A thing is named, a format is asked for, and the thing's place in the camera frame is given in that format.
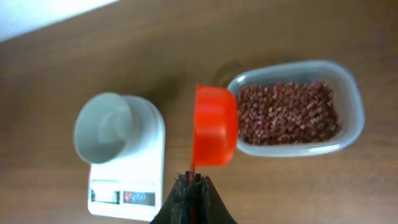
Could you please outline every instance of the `table surface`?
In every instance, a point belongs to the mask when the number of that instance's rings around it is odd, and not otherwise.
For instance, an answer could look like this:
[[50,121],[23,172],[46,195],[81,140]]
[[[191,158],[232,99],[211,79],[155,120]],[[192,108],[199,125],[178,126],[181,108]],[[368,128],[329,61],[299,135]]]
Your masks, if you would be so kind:
[[164,192],[189,168],[195,85],[307,59],[348,67],[366,124],[343,151],[273,159],[237,151],[202,168],[238,223],[396,223],[398,3],[119,1],[0,44],[0,222],[135,223],[92,216],[79,110],[104,91],[144,96],[167,130]]

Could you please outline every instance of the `red beans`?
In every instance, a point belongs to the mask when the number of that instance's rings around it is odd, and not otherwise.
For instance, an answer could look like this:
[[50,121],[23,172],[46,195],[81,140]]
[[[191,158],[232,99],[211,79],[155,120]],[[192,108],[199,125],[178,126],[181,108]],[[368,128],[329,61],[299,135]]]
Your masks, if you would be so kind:
[[250,85],[237,96],[239,137],[253,145],[323,142],[340,130],[326,82]]

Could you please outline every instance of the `digital scale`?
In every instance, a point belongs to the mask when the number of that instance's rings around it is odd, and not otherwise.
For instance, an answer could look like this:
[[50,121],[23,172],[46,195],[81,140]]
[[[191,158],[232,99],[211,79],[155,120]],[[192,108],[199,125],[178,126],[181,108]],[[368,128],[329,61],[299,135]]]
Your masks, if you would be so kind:
[[122,96],[135,109],[141,133],[134,149],[104,164],[92,164],[88,210],[93,215],[152,221],[162,206],[165,124],[148,100]]

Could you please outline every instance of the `red measuring cup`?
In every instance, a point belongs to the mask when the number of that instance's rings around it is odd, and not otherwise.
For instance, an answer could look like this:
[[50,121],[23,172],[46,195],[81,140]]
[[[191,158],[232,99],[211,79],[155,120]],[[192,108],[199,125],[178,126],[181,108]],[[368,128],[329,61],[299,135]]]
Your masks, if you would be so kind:
[[197,86],[191,170],[222,166],[233,157],[238,140],[238,108],[225,88]]

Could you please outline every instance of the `white cup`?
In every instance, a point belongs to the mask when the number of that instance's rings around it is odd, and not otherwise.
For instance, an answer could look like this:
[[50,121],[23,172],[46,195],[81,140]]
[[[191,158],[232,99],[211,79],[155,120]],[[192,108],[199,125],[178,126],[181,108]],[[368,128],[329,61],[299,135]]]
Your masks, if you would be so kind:
[[75,124],[74,145],[89,164],[120,157],[139,140],[141,124],[126,100],[116,93],[102,93],[81,109]]

